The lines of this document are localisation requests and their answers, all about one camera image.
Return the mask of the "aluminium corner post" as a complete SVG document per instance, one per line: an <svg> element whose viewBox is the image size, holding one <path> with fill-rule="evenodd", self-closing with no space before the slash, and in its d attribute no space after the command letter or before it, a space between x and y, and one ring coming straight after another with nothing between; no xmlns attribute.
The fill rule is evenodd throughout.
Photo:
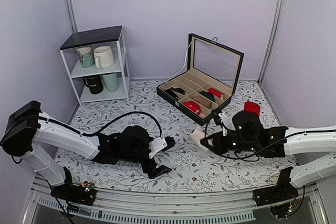
<svg viewBox="0 0 336 224"><path fill-rule="evenodd" d="M64 0L65 2L65 8L68 16L68 21L69 21L69 26L71 28L72 33L77 33L78 28L76 24L76 19L75 19L75 12L74 12L74 7L72 4L72 0Z"/></svg>
<svg viewBox="0 0 336 224"><path fill-rule="evenodd" d="M270 31L270 36L268 39L268 44L264 56L264 60L262 63L262 67L259 73L258 77L258 83L262 85L265 81L266 75L267 75L267 70L271 61L271 56L272 52L274 49L275 41L276 41L276 36L279 28L279 23L281 19L281 13L283 10L285 0L276 0L276 6L275 6L275 13L274 13L274 18L272 21L272 27Z"/></svg>

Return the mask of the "pale green tumbler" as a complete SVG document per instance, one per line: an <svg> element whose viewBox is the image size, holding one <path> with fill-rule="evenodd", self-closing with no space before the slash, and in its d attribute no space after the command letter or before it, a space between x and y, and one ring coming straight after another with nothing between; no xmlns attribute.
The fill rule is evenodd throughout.
<svg viewBox="0 0 336 224"><path fill-rule="evenodd" d="M102 78L109 92L113 93L118 90L119 86L118 86L118 74L117 73L103 74Z"/></svg>

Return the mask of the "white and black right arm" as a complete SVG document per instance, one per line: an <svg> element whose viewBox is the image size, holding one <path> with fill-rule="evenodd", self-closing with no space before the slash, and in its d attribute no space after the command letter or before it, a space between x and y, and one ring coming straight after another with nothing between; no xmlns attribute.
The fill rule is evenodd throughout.
<svg viewBox="0 0 336 224"><path fill-rule="evenodd" d="M300 129L277 126L263 127L256 113L240 111L232 118L233 130L200 139L200 146L222 156L228 151L251 152L260 157L274 158L301 153L326 153L314 161L289 168L286 179L274 186L271 196L276 201L319 179L335 175L335 126Z"/></svg>

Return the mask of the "aluminium table edge rail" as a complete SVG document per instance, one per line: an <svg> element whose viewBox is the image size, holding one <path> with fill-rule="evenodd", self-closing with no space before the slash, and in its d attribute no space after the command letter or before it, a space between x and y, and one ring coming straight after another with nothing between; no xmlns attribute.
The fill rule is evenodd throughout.
<svg viewBox="0 0 336 224"><path fill-rule="evenodd" d="M78 210L66 218L66 202L52 197L37 175L22 223L330 223L315 184L299 190L296 199L300 208L279 219L273 209L285 209L291 201L257 206L253 189L199 194L97 189L92 206L76 204Z"/></svg>

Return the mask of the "red folded sock on table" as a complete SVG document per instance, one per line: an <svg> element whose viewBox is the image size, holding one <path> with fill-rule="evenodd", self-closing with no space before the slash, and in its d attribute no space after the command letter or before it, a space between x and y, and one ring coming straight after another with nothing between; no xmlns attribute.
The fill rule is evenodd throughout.
<svg viewBox="0 0 336 224"><path fill-rule="evenodd" d="M244 111L255 113L260 116L260 106L255 102L246 101L244 104Z"/></svg>

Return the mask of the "dark green sock in box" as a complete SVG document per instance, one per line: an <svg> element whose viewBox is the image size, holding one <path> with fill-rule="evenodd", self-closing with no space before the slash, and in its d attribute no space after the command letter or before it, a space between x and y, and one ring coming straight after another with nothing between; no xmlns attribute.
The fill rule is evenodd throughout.
<svg viewBox="0 0 336 224"><path fill-rule="evenodd" d="M215 98L214 98L214 95L208 91L201 91L200 94L204 97L206 97L207 99L215 102Z"/></svg>

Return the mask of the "left aluminium corner post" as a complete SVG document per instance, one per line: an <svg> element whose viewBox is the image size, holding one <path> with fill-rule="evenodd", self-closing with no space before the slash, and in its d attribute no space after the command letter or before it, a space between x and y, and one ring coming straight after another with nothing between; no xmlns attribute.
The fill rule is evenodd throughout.
<svg viewBox="0 0 336 224"><path fill-rule="evenodd" d="M74 7L72 4L72 0L64 0L65 2L65 8L68 16L68 21L69 21L69 26L71 28L72 33L77 33L78 28L76 24L76 19L75 19L75 12L74 12Z"/></svg>

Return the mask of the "black sock in box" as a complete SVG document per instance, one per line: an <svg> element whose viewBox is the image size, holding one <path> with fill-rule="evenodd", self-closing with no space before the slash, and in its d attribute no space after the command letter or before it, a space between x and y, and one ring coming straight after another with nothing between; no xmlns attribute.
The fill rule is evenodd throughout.
<svg viewBox="0 0 336 224"><path fill-rule="evenodd" d="M185 95L185 91L182 88L170 87L164 91L171 97L173 97L175 100L179 100L180 95Z"/></svg>

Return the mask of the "black ceramic mug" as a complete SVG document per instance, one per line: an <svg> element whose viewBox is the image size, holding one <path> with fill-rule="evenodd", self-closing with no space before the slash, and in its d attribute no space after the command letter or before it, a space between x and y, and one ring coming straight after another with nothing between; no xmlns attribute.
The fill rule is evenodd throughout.
<svg viewBox="0 0 336 224"><path fill-rule="evenodd" d="M91 94L99 94L103 91L103 84L99 75L87 76L82 79Z"/></svg>

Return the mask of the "beige rolled sock in box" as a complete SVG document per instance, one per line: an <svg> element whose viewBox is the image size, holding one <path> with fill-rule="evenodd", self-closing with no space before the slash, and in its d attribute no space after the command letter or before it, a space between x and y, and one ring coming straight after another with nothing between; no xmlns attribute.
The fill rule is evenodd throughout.
<svg viewBox="0 0 336 224"><path fill-rule="evenodd" d="M212 109L212 101L201 96L201 95L197 95L193 98L196 102L198 102L199 104L203 105L204 107L208 108L208 109Z"/></svg>

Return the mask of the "black compartment storage box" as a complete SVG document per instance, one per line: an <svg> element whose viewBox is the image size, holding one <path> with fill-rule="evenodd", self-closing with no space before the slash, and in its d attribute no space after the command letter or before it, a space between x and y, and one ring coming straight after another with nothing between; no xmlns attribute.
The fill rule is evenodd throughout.
<svg viewBox="0 0 336 224"><path fill-rule="evenodd" d="M203 126L212 118L212 110L216 108L221 110L230 103L236 90L243 59L243 52L219 43L216 37L208 39L190 33L185 56L186 66L168 81L159 85L156 89L157 94ZM185 95L180 95L180 99L175 100L164 91L170 87L182 88ZM208 91L209 88L224 94L223 100L214 96L215 102L212 101L212 109L204 107L193 99L201 95L201 91ZM202 110L200 115L185 107L183 103L186 101L198 103Z"/></svg>

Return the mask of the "right aluminium corner post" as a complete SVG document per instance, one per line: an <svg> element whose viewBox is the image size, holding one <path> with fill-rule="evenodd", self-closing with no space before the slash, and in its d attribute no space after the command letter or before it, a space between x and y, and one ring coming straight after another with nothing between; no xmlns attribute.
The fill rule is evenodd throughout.
<svg viewBox="0 0 336 224"><path fill-rule="evenodd" d="M275 41L276 41L276 36L279 28L279 23L281 19L281 13L283 10L285 0L276 0L276 6L275 6L275 13L274 13L274 18L272 21L272 27L270 31L270 36L268 39L268 44L264 56L264 60L262 63L262 67L259 73L258 77L258 83L262 85L265 81L266 75L267 75L267 70L271 61L271 56L272 52L274 49Z"/></svg>

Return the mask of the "cream and brown striped sock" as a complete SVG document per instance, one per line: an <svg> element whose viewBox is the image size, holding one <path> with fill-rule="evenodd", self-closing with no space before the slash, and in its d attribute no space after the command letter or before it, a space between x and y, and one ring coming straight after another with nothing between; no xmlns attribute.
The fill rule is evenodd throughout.
<svg viewBox="0 0 336 224"><path fill-rule="evenodd" d="M205 137L207 137L206 133L200 128L200 127L196 127L193 132L190 134L191 139L193 140L193 142L200 148L203 149L205 151L208 150L207 147L205 147L204 145L201 144L201 140L204 139Z"/></svg>

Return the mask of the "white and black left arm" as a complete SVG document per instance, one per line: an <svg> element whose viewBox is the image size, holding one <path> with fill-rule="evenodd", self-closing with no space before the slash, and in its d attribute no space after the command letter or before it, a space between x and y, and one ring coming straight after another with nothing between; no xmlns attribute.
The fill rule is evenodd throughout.
<svg viewBox="0 0 336 224"><path fill-rule="evenodd" d="M153 138L141 126L128 126L121 133L86 133L50 117L40 109L40 102L30 101L10 115L1 139L3 150L20 158L33 153L37 143L46 143L77 153L99 164L118 161L140 163L149 178L171 171L157 165L155 155L175 145L173 137Z"/></svg>

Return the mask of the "red rolled sock front compartment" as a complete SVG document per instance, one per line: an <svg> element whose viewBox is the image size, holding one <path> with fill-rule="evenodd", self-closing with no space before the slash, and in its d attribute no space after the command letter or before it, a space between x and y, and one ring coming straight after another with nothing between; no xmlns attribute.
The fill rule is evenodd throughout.
<svg viewBox="0 0 336 224"><path fill-rule="evenodd" d="M200 105L195 101L186 101L183 103L183 105L197 115L200 115L200 113L202 112Z"/></svg>

